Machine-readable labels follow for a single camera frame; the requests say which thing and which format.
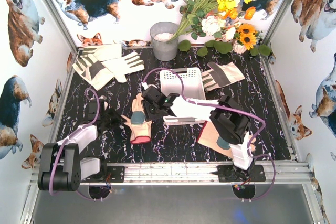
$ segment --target glove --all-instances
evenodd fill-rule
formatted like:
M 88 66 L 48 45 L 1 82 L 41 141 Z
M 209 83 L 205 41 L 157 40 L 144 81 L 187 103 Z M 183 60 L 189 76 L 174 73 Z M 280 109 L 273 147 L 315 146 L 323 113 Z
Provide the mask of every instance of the glove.
M 103 65 L 110 70 L 116 80 L 120 83 L 126 82 L 125 74 L 134 73 L 145 69 L 144 62 L 136 52 L 132 52 L 124 57 L 106 60 Z
M 114 78 L 114 74 L 93 55 L 81 55 L 72 67 L 96 90 L 100 90 Z
M 82 55 L 94 56 L 99 61 L 111 60 L 121 57 L 121 44 L 108 44 L 101 46 L 88 46 L 82 50 Z
M 131 144 L 145 144 L 151 141 L 151 130 L 152 130 L 152 121 L 145 121 L 145 114 L 143 113 L 143 108 L 141 101 L 143 98 L 141 94 L 137 94 L 136 98 L 132 102 L 132 117 L 122 115 L 126 120 L 124 123 L 127 125 L 131 131 Z
M 209 62 L 207 65 L 211 70 L 201 73 L 203 86 L 207 92 L 245 79 L 242 72 L 232 62 L 222 66 L 214 62 Z
M 233 158 L 232 150 L 229 143 L 220 137 L 212 122 L 205 122 L 203 124 L 203 128 L 201 129 L 197 142 L 225 156 Z M 255 151 L 255 149 L 256 147 L 251 144 L 251 152 Z

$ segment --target corgi wallpaper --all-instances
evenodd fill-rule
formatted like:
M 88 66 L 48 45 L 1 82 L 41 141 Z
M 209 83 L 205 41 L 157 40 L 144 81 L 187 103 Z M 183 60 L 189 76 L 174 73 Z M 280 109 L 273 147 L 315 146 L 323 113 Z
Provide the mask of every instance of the corgi wallpaper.
M 161 21 L 179 23 L 183 0 L 51 0 L 69 29 L 77 46 L 92 43 L 122 42 L 124 46 L 150 45 L 149 30 Z M 256 0 L 243 4 L 242 12 L 256 7 L 252 20 L 262 31 L 268 30 L 283 0 Z M 190 35 L 181 36 L 192 43 L 202 44 L 209 37 L 194 41 Z
M 71 48 L 42 0 L 0 0 L 0 7 L 0 222 L 20 223 Z
M 292 144 L 300 161 L 308 153 L 314 159 L 325 223 L 336 223 L 336 190 L 329 189 L 336 181 L 335 1 L 292 0 L 271 39 L 277 56 L 271 68 Z

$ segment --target sunflower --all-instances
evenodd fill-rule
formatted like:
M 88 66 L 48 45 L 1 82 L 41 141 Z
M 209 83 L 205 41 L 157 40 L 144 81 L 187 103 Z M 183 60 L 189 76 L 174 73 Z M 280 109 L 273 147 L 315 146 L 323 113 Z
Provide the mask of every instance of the sunflower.
M 256 28 L 253 25 L 244 23 L 238 28 L 238 32 L 240 34 L 254 34 L 256 32 Z
M 240 34 L 240 42 L 246 47 L 247 50 L 253 48 L 253 45 L 257 43 L 257 38 L 253 34 Z

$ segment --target black marble table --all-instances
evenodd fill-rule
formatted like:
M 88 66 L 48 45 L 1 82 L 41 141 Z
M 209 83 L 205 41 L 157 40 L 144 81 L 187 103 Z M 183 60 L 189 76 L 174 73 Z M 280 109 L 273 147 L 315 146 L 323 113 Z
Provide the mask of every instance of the black marble table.
M 290 159 L 287 142 L 259 59 L 250 58 L 247 54 L 219 54 L 211 50 L 206 57 L 202 58 L 197 56 L 197 48 L 192 48 L 189 52 L 179 52 L 176 58 L 169 62 L 155 59 L 151 48 L 123 49 L 123 55 L 133 51 L 136 51 L 144 60 L 145 70 L 127 75 L 127 83 L 112 80 L 98 92 L 99 96 L 107 97 L 109 104 L 118 113 L 131 117 L 132 100 L 136 94 L 141 92 L 140 82 L 153 68 L 198 67 L 204 71 L 209 69 L 207 66 L 209 61 L 214 61 L 219 65 L 232 61 L 246 79 L 208 92 L 206 98 L 219 99 L 224 94 L 230 95 L 245 111 L 256 114 L 266 121 L 266 129 L 257 137 L 255 155 L 269 153 L 276 160 Z M 159 71 L 150 75 L 147 83 L 159 87 Z M 84 90 L 89 86 L 77 73 L 73 74 L 57 135 L 58 141 L 66 137 L 83 121 L 88 104 Z M 260 123 L 252 120 L 252 132 L 256 132 L 260 126 Z M 81 156 L 104 156 L 108 162 L 112 163 L 229 160 L 228 157 L 196 142 L 201 128 L 200 124 L 164 126 L 163 120 L 158 120 L 152 124 L 151 143 L 131 145 L 131 130 L 127 126 L 120 126 L 102 134 L 81 153 Z

